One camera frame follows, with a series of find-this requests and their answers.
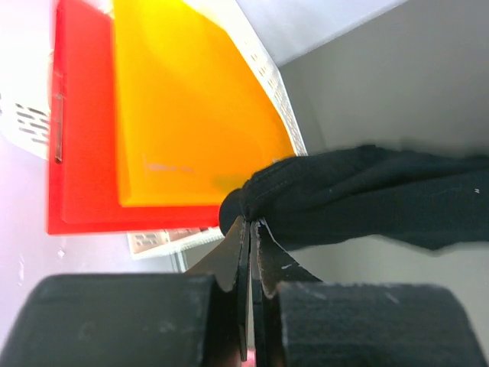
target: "black cloth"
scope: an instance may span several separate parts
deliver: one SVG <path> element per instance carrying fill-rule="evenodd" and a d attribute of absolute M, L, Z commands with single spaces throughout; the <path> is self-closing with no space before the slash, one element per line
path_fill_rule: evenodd
<path fill-rule="evenodd" d="M 221 205 L 264 217 L 287 250 L 384 235 L 430 250 L 489 241 L 489 157 L 444 158 L 365 145 L 279 161 Z"/>

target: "red folder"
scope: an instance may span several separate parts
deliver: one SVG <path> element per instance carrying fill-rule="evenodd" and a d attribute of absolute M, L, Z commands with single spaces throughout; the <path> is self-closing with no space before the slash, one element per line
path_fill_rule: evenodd
<path fill-rule="evenodd" d="M 217 226 L 217 206 L 119 205 L 112 20 L 83 0 L 59 0 L 55 19 L 47 232 Z"/>

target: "plastic folder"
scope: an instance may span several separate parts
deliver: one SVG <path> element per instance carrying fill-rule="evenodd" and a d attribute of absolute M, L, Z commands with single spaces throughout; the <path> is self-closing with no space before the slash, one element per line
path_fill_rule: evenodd
<path fill-rule="evenodd" d="M 112 20 L 82 0 L 60 0 L 55 19 L 48 233 L 216 226 L 217 206 L 119 205 Z"/>
<path fill-rule="evenodd" d="M 114 6 L 123 206 L 219 205 L 294 155 L 276 106 L 216 19 L 182 0 Z"/>

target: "yellow folder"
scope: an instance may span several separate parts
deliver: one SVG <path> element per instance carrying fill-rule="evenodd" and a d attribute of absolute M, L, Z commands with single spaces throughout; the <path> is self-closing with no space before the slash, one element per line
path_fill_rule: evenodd
<path fill-rule="evenodd" d="M 223 28 L 181 0 L 114 7 L 122 206 L 219 205 L 294 154 L 277 107 Z"/>

